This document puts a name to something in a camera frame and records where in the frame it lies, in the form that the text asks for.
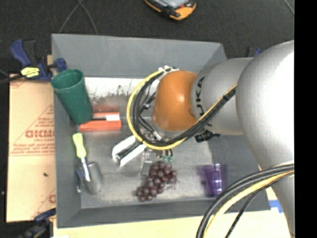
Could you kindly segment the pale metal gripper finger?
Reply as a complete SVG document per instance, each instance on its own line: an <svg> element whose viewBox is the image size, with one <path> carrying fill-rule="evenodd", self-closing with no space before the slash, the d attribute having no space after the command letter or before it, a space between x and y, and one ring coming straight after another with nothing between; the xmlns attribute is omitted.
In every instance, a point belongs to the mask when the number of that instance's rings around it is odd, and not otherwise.
<svg viewBox="0 0 317 238"><path fill-rule="evenodd" d="M153 151L148 151L146 153L146 168L149 170L151 165L153 164L154 162L154 152Z"/></svg>
<svg viewBox="0 0 317 238"><path fill-rule="evenodd" d="M147 160L147 153L144 151L142 153L141 165L140 165L140 175L142 176L146 174L146 160Z"/></svg>

